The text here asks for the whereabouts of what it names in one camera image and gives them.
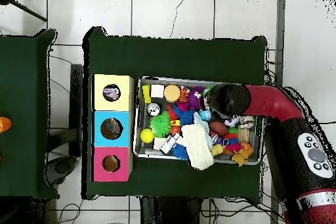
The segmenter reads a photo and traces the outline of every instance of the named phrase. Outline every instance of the shape sorter box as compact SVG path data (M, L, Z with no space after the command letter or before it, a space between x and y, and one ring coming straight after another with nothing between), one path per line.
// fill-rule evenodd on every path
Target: shape sorter box
M134 79L129 76L93 74L91 89L91 100L94 101L91 106L95 110L130 111L134 109Z
M94 111L94 141L93 146L124 146L128 147L131 144L132 139L132 121L133 121L133 112L117 112L117 111ZM114 119L114 122L117 122L121 125L121 133L115 139L105 138L103 136L102 130L108 133L106 129L106 124L109 122L109 119Z
M115 171L104 168L104 159L113 156L117 160ZM130 147L95 147L93 151L94 182L128 181L133 167L133 153Z

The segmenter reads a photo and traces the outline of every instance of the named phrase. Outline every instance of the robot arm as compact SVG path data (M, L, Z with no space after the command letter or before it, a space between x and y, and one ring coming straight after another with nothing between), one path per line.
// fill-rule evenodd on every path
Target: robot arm
M335 174L297 103L281 88L222 84L207 96L223 116L268 118L264 141L286 224L336 224Z

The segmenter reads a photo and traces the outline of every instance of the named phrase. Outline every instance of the pink cube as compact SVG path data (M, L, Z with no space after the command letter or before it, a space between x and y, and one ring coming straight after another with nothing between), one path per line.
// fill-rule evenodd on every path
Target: pink cube
M129 147L95 147L93 181L127 181L132 169L129 149Z

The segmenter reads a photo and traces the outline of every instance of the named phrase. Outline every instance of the yellow ball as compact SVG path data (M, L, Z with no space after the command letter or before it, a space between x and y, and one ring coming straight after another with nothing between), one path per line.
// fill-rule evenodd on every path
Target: yellow ball
M151 143L154 139L154 133L151 129L143 129L140 138L143 143Z

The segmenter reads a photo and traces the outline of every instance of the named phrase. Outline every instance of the green cloth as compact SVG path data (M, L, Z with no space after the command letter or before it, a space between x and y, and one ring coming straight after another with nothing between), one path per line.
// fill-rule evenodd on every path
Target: green cloth
M0 36L0 196L57 198L45 180L48 130L48 46L55 31L35 37Z
M87 40L89 52L85 52L85 58L89 53L89 99L92 74L128 75L133 79L157 76L264 83L264 37L257 37L253 41L108 37L102 28L92 28L84 38L85 48ZM91 101L88 103L88 141L91 141ZM187 162L134 156L133 171L127 182L98 183L90 180L90 154L87 158L87 183L83 182L83 191L86 190L89 198L96 194L244 196L254 202L259 201L260 165L238 168L234 164L215 163L204 171L198 171Z

